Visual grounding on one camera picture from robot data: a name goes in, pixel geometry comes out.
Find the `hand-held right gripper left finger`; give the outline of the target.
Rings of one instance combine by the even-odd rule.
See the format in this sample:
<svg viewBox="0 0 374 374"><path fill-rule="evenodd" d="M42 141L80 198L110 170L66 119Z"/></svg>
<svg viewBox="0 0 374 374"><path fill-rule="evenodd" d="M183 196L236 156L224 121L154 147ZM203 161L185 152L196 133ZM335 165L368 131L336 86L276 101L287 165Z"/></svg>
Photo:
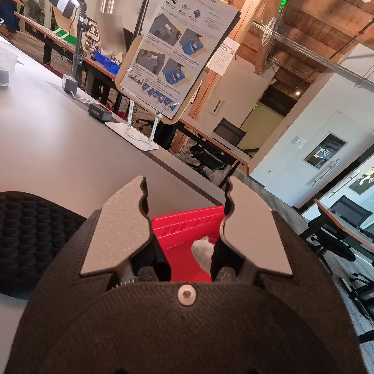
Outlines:
<svg viewBox="0 0 374 374"><path fill-rule="evenodd" d="M134 280L137 271L131 260L153 236L148 217L148 190L144 176L137 176L103 205L81 276L114 273L118 280Z"/></svg>

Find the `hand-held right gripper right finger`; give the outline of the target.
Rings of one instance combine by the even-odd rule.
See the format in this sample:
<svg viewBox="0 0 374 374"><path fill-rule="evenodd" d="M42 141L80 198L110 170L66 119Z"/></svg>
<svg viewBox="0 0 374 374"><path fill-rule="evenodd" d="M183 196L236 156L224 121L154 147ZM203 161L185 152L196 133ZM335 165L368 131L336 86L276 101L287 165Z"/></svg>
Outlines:
<svg viewBox="0 0 374 374"><path fill-rule="evenodd" d="M259 274L292 277L292 269L267 203L236 177L225 190L225 217L219 230L219 268L231 267L242 284Z"/></svg>

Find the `red plastic bin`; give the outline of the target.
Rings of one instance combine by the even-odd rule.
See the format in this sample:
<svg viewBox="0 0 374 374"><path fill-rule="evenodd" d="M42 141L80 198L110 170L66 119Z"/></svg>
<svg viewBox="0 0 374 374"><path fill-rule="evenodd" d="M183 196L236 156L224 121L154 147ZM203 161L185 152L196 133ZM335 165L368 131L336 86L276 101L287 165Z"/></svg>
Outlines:
<svg viewBox="0 0 374 374"><path fill-rule="evenodd" d="M194 241L215 244L225 217L224 205L173 213L152 219L153 232L171 267L171 282L211 282L192 254Z"/></svg>

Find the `black mesh cushion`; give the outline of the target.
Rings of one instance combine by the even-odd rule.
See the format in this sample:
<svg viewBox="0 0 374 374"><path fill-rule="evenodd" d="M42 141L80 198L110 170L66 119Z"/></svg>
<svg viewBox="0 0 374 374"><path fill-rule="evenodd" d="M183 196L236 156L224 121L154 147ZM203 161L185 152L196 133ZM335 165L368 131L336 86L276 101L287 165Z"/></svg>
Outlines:
<svg viewBox="0 0 374 374"><path fill-rule="evenodd" d="M40 196L0 193L0 293L29 299L86 218Z"/></svg>

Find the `office desk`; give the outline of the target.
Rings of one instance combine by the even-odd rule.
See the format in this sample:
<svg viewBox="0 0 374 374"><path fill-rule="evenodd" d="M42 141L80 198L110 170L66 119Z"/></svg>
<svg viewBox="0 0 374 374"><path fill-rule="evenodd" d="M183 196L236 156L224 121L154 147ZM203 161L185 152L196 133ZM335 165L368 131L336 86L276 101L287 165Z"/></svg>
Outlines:
<svg viewBox="0 0 374 374"><path fill-rule="evenodd" d="M374 260L373 239L370 239L363 233L363 231L360 231L359 228L356 228L349 222L345 221L341 216L339 216L339 214L333 213L330 208L323 203L320 203L317 199L314 199L314 203L316 203L321 216L299 235L302 240L308 239L324 224L329 223L331 226L336 226L340 231L343 231L348 235L348 238L344 241L349 246L368 259L372 261Z"/></svg>
<svg viewBox="0 0 374 374"><path fill-rule="evenodd" d="M218 159L222 158L222 161L231 166L231 169L219 184L219 188L222 188L226 184L227 179L233 175L239 165L246 167L250 165L250 155L233 146L214 132L202 129L197 125L195 120L188 120L185 115L175 124L175 128L188 138L193 139L194 142L200 144L212 155L214 153L219 155Z"/></svg>

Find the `black office chair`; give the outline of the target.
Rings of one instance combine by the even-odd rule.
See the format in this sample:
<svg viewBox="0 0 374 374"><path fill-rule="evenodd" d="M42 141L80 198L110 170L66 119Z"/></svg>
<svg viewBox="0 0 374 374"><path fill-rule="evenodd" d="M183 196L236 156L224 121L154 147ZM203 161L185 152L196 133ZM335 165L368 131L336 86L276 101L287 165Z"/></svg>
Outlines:
<svg viewBox="0 0 374 374"><path fill-rule="evenodd" d="M347 198L345 195L337 200L330 207L330 210L358 230L360 229L360 224L372 214L368 210ZM300 236L303 239L307 239L308 237L311 239L316 239L319 245L311 246L310 248L314 251L317 258L320 259L325 265L330 275L333 275L333 272L324 258L324 254L327 251L330 251L350 262L354 262L356 260L351 248L358 249L360 245L352 245L353 239L351 240L350 244L344 242L343 240L348 238L348 234L339 229L332 222L328 221L324 215L321 214L320 216L312 219L307 225L308 229L303 231Z"/></svg>
<svg viewBox="0 0 374 374"><path fill-rule="evenodd" d="M237 147L245 135L246 131L243 131L241 128L236 127L227 119L223 118L213 130L212 138L215 140L221 138L230 146ZM199 174L208 177L204 167L212 171L223 171L228 165L232 166L233 170L236 170L239 166L239 161L235 161L234 157L223 149L215 146L209 140L203 140L203 137L199 135L195 136L193 139L196 145L190 148L190 153L193 158L200 162L200 165L193 166L192 168Z"/></svg>

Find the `black charger box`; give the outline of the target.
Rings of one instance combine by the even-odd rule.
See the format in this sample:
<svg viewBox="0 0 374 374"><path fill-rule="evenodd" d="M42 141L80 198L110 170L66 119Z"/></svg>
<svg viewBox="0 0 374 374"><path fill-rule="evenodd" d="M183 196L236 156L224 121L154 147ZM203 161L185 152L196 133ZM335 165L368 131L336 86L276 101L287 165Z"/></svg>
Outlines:
<svg viewBox="0 0 374 374"><path fill-rule="evenodd" d="M88 114L98 121L106 123L111 121L113 112L101 104L92 102L88 107Z"/></svg>

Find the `dark phone pictogram sign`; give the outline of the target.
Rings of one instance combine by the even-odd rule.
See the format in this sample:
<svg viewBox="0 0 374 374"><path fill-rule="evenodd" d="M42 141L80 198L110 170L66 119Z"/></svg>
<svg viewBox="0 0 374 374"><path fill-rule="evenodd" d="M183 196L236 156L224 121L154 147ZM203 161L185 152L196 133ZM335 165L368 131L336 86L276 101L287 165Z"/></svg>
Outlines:
<svg viewBox="0 0 374 374"><path fill-rule="evenodd" d="M364 174L362 174L355 182L349 185L349 188L357 193L362 195L368 189L374 185L374 167L368 169Z"/></svg>

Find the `grey power adapter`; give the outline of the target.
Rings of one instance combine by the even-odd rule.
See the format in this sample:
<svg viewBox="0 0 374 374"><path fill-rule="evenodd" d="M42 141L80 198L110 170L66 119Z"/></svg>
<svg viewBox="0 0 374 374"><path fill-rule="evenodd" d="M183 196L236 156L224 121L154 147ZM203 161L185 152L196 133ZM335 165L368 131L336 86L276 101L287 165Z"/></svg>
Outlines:
<svg viewBox="0 0 374 374"><path fill-rule="evenodd" d="M75 78L69 76L68 74L63 74L62 77L62 88L63 91L75 96L77 94L78 83Z"/></svg>

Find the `blue plastic bin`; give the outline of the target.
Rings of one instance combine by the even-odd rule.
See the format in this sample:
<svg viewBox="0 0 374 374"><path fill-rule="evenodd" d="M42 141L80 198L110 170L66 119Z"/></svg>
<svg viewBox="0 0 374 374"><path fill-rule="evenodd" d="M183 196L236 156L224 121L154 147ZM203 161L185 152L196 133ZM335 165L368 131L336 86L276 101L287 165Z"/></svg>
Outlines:
<svg viewBox="0 0 374 374"><path fill-rule="evenodd" d="M110 58L102 55L101 53L95 51L94 52L94 59L96 62L100 63L104 66L106 70L108 70L110 73L117 75L119 72L119 65L116 63L116 61L112 61Z"/></svg>

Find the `white paper notice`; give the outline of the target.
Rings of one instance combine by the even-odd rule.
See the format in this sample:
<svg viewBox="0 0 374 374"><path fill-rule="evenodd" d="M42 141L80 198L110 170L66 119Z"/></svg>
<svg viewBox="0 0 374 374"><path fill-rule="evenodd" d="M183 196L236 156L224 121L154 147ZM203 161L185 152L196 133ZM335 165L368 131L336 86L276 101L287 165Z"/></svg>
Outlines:
<svg viewBox="0 0 374 374"><path fill-rule="evenodd" d="M207 67L218 75L223 76L239 46L240 43L227 37L214 53Z"/></svg>

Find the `printed instruction sheet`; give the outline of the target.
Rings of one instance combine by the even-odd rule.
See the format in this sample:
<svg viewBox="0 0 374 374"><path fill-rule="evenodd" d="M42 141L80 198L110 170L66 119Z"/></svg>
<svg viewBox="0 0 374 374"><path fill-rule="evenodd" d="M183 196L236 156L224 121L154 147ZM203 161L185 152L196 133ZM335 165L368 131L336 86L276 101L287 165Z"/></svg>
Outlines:
<svg viewBox="0 0 374 374"><path fill-rule="evenodd" d="M159 118L173 120L240 17L224 1L159 1L139 45L122 64L119 90Z"/></svg>

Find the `grey light stand pole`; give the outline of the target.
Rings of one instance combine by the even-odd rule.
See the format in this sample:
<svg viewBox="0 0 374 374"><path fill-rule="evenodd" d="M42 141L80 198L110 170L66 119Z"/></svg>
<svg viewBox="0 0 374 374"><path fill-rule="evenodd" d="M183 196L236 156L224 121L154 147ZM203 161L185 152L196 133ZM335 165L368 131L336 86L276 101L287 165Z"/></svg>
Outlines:
<svg viewBox="0 0 374 374"><path fill-rule="evenodd" d="M87 29L87 4L84 0L75 1L75 4L79 8L79 16L77 22L76 44L73 54L71 76L77 80L77 69L82 56L82 37Z"/></svg>

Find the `square marker sign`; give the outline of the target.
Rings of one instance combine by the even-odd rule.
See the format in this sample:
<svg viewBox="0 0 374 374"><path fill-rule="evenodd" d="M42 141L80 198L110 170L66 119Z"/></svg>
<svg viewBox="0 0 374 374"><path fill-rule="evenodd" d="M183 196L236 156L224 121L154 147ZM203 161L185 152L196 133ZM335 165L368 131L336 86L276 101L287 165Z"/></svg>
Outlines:
<svg viewBox="0 0 374 374"><path fill-rule="evenodd" d="M87 18L87 26L86 26L85 35L87 38L93 40L96 43L100 41L97 22L89 17Z"/></svg>

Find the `wooden support post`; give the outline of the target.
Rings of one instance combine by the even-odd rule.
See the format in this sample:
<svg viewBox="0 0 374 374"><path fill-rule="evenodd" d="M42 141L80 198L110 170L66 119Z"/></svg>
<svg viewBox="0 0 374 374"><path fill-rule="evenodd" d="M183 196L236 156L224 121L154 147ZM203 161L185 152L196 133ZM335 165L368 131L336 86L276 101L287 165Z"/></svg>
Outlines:
<svg viewBox="0 0 374 374"><path fill-rule="evenodd" d="M238 23L231 30L228 38L241 44L245 35L247 34L256 14L265 4L265 0L246 0L241 8L241 16ZM187 119L189 122L199 119L199 116L205 108L208 99L216 88L221 76L217 72L209 72L207 78L204 80L199 92L197 93L194 103L187 114L183 114L181 119ZM179 133L174 139L171 151L179 153L187 142L187 136Z"/></svg>

